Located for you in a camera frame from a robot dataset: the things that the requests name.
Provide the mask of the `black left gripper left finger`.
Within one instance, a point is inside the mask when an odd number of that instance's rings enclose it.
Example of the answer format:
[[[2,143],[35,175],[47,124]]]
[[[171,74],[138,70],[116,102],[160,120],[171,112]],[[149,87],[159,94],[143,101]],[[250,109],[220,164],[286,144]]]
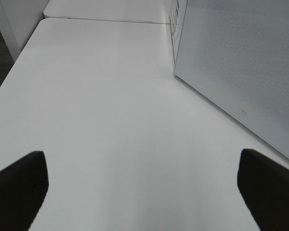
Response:
[[[0,171],[0,231],[27,231],[49,188],[43,151],[33,151]]]

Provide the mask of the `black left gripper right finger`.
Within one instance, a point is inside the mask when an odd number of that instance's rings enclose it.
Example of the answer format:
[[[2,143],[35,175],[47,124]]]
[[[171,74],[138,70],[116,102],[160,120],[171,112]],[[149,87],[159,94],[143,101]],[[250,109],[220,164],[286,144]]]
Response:
[[[237,186],[262,231],[289,231],[289,169],[254,149],[243,149]]]

